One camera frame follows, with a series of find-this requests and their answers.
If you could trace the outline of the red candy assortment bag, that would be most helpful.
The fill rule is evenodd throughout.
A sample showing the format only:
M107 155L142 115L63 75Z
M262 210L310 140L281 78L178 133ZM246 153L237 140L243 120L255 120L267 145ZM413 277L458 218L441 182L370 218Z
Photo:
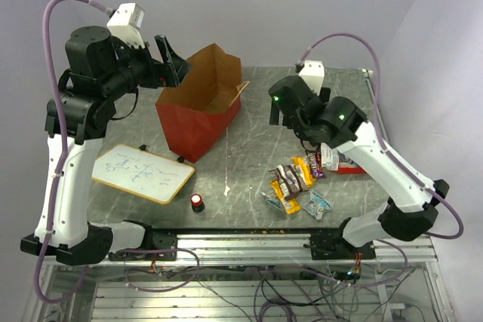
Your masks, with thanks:
M320 146L323 167L337 174L365 174L353 160L322 143Z

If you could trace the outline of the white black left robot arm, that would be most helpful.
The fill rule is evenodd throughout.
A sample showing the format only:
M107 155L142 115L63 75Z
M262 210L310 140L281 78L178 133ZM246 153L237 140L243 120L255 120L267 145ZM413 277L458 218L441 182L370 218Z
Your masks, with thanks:
M152 254L152 226L132 220L91 223L88 195L117 100L142 87L177 87L190 71L164 35L157 35L155 43L159 60L152 58L146 42L135 44L102 26L76 29L66 42L69 66L54 80L45 121L51 180L38 226L20 242L24 253L54 256L71 266L97 264L112 253L136 259Z

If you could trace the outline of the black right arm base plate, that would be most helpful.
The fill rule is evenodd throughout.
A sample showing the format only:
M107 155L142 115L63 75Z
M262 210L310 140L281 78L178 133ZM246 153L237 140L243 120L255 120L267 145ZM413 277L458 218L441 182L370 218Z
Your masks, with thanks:
M356 259L362 260L375 259L376 253L374 244L368 242L362 247L353 247L342 238L331 234L311 235L309 241L303 244L313 260L342 260Z

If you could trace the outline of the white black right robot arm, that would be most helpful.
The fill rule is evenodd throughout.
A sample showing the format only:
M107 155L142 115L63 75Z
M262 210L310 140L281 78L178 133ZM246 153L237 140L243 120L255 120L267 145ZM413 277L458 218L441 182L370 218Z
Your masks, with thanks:
M277 81L269 95L299 140L337 150L389 195L377 209L340 225L340 235L332 241L339 257L349 258L359 247L379 238L412 241L433 227L439 198L446 196L449 185L418 172L380 138L353 101L346 97L323 100L298 75Z

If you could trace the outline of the purple M&M's packet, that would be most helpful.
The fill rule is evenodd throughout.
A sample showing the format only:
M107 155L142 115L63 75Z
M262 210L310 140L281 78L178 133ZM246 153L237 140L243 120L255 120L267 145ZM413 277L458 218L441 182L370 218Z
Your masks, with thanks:
M323 172L323 162L322 162L320 151L306 150L306 157L309 163L309 169L312 176L315 179L325 178L325 174Z

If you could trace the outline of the brown white snack bar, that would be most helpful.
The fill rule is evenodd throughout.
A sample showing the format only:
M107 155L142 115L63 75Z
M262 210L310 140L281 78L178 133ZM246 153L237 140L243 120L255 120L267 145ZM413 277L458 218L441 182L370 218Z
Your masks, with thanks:
M271 170L270 173L275 176L276 180L286 184L290 189L289 194L293 198L296 198L301 192L307 192L309 190L295 166L279 165L276 169Z

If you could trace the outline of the yellow snack packet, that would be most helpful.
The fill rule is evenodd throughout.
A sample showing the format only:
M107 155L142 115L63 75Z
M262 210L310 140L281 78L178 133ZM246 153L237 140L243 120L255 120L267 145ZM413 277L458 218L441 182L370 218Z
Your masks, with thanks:
M270 185L275 192L277 198L281 202L281 205L286 214L291 215L301 211L302 207L297 202L297 200L289 194L290 189L286 186L284 182L279 182L278 180L274 179L270 183Z
M308 189L312 188L316 182L316 178L312 175L308 158L306 156L292 157L291 160L293 161L297 172L305 182L306 187Z

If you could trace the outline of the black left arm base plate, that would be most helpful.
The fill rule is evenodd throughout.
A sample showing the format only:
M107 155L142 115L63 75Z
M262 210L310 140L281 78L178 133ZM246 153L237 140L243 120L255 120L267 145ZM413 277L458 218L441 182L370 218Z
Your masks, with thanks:
M137 260L174 261L177 258L177 244L176 235L156 232L141 247L123 252Z

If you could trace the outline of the red paper bag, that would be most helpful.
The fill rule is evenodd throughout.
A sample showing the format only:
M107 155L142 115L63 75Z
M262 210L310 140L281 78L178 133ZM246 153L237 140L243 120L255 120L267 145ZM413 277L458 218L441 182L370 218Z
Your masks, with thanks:
M248 86L242 63L213 43L193 54L179 87L165 88L155 103L169 149L191 163L204 156L231 125Z

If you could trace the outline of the blue white snack wrapper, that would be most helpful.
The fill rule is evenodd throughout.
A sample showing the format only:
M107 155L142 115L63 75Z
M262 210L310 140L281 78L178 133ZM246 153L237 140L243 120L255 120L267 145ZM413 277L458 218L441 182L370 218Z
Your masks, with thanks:
M281 205L281 202L276 195L266 192L261 192L260 194L262 195L263 200L266 203L277 208L278 210L283 210L283 206Z

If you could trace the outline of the light blue snack wrapper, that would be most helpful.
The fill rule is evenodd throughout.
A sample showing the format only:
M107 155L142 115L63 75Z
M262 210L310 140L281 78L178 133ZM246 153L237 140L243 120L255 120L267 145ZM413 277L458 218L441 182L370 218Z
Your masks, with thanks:
M315 220L322 220L324 215L334 208L334 204L331 201L313 189L309 191L308 195L304 196L301 206Z

